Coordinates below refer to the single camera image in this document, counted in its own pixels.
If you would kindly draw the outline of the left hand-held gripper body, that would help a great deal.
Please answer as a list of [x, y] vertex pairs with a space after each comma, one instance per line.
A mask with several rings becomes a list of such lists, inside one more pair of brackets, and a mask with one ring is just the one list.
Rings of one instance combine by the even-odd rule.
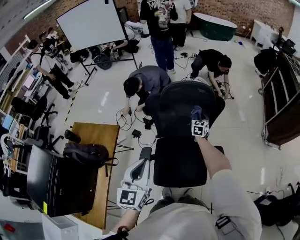
[[117, 189], [116, 204], [125, 210], [140, 212], [150, 197], [150, 160], [140, 159], [125, 171]]

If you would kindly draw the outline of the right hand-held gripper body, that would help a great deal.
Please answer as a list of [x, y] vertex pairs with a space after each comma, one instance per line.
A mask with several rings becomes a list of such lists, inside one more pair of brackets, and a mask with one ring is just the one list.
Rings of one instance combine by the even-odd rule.
[[193, 114], [191, 119], [191, 134], [195, 137], [207, 139], [209, 136], [209, 121], [199, 114]]

